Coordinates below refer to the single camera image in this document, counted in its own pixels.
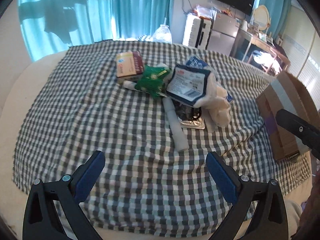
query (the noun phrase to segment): gray and white plaid blanket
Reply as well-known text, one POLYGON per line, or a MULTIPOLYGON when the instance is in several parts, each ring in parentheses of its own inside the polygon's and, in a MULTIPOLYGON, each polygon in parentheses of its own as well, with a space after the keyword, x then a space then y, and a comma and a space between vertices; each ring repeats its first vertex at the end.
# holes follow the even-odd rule
POLYGON ((206 169, 208 152, 254 181, 277 179, 283 194, 309 176, 305 156, 295 163, 273 160, 255 103, 272 80, 225 55, 179 45, 110 41, 71 47, 23 122, 13 180, 27 193, 35 178, 48 182, 72 174, 98 149, 106 165, 81 205, 94 226, 157 236, 212 233, 230 206, 206 169), (151 66, 183 64, 191 55, 206 61, 234 97, 230 125, 214 133, 184 129, 190 149, 176 152, 161 100, 116 83, 115 56, 129 50, 139 50, 151 66))

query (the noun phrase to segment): screw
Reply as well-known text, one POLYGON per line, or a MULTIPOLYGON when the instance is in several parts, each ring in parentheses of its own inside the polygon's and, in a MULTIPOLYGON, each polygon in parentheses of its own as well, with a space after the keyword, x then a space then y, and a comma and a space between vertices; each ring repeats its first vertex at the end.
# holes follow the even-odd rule
POLYGON ((271 179, 271 184, 276 186, 278 185, 278 181, 276 181, 275 179, 271 179))
POLYGON ((62 180, 63 180, 63 181, 68 181, 68 180, 70 180, 70 179, 71 179, 70 175, 64 175, 64 176, 62 177, 62 180))
POLYGON ((242 181, 249 181, 249 177, 247 175, 242 175, 240 178, 242 181))
POLYGON ((38 185, 40 183, 40 180, 39 179, 35 179, 34 181, 33 181, 33 184, 34 185, 38 185))

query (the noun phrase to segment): mattress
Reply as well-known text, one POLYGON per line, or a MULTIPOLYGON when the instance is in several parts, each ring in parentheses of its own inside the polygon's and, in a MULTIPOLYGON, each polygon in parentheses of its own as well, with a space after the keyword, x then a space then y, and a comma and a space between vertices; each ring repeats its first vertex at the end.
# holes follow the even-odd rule
MULTIPOLYGON (((65 56, 66 52, 49 55, 32 63, 15 82, 0 117, 0 214, 7 225, 22 239, 22 222, 27 195, 12 182, 13 152, 20 126, 36 96, 44 86, 52 70, 65 56)), ((311 176, 296 189, 285 196, 285 199, 297 203, 306 201, 311 191, 311 176)), ((238 236, 243 234, 249 221, 243 223, 238 236)), ((162 237, 117 232, 96 228, 103 239, 163 239, 162 237)), ((191 237, 190 239, 208 239, 209 235, 191 237)))

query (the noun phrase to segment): soap box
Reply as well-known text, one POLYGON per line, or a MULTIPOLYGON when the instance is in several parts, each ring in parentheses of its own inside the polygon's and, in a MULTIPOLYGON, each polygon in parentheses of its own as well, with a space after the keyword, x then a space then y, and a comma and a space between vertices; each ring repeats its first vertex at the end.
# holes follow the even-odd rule
POLYGON ((116 55, 118 83, 123 81, 138 81, 144 71, 142 58, 138 51, 128 51, 116 55))

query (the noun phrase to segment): plastic bag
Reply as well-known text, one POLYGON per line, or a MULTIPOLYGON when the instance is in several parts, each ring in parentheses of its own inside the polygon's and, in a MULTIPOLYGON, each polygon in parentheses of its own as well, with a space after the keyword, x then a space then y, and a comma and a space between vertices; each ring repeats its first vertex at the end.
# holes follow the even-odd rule
POLYGON ((152 36, 153 42, 172 43, 172 36, 168 25, 161 24, 152 36))
POLYGON ((163 79, 169 75, 171 69, 168 67, 150 67, 145 65, 142 78, 135 85, 135 89, 149 93, 153 98, 157 98, 164 90, 163 79))
POLYGON ((197 14, 199 18, 208 19, 208 20, 212 19, 212 10, 209 8, 203 7, 201 5, 197 5, 193 9, 193 11, 197 14))
POLYGON ((183 104, 198 108, 194 104, 205 97, 210 73, 211 71, 206 69, 176 65, 166 89, 167 95, 183 104))

